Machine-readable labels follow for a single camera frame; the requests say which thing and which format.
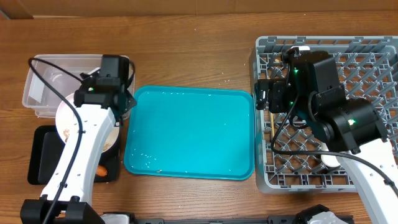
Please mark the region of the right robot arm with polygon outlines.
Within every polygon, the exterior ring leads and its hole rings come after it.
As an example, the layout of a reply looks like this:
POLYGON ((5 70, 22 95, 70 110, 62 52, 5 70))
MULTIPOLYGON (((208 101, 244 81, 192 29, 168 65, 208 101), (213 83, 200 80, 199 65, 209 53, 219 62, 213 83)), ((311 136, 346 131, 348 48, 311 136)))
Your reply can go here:
POLYGON ((387 129, 374 105, 347 99, 335 59, 326 51, 292 47, 281 55, 284 78, 254 84, 258 110, 285 113, 305 121, 325 151, 272 152, 288 156, 335 156, 356 187, 373 223, 397 223, 397 164, 387 129))

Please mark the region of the wooden chopstick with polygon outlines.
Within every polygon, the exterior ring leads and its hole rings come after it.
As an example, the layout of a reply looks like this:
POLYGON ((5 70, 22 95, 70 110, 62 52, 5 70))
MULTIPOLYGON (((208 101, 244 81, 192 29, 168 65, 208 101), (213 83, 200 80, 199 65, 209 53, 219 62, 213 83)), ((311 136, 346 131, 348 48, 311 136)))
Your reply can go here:
POLYGON ((270 112, 269 117, 271 122, 271 140, 272 140, 273 137, 275 136, 274 114, 270 112))

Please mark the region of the white plate with peanuts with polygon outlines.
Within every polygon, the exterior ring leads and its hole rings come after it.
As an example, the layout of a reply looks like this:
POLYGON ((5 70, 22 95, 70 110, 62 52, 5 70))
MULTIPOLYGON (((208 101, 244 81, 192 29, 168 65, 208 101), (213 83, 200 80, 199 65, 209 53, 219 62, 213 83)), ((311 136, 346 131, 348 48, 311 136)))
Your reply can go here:
MULTIPOLYGON (((78 127, 77 124, 73 123, 74 121, 76 121, 76 118, 73 111, 64 101, 61 101, 55 115, 55 127, 58 135, 60 136, 60 139, 64 143, 67 142, 70 136, 70 132, 74 131, 78 127)), ((109 134, 104 144, 102 153, 109 151, 111 147, 114 146, 114 144, 118 140, 118 137, 119 137, 119 128, 115 127, 109 134)))

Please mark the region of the orange carrot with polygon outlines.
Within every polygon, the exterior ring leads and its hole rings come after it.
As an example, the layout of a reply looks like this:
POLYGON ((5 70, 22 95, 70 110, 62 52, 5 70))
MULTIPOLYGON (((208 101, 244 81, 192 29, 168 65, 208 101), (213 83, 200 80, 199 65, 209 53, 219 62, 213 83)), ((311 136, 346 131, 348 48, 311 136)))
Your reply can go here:
POLYGON ((106 177, 108 170, 104 166, 98 166, 96 169, 96 175, 99 177, 106 177))

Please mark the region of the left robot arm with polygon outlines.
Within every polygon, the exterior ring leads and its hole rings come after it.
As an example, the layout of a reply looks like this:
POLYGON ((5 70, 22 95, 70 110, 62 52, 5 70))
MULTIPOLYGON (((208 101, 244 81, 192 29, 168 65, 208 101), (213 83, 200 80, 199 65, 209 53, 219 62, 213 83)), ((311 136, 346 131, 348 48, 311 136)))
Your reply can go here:
POLYGON ((24 200, 22 223, 104 223, 91 206, 95 174, 106 139, 136 105, 129 91, 135 71, 128 58, 103 55, 99 71, 81 81, 73 102, 46 84, 72 110, 75 129, 40 198, 24 200))

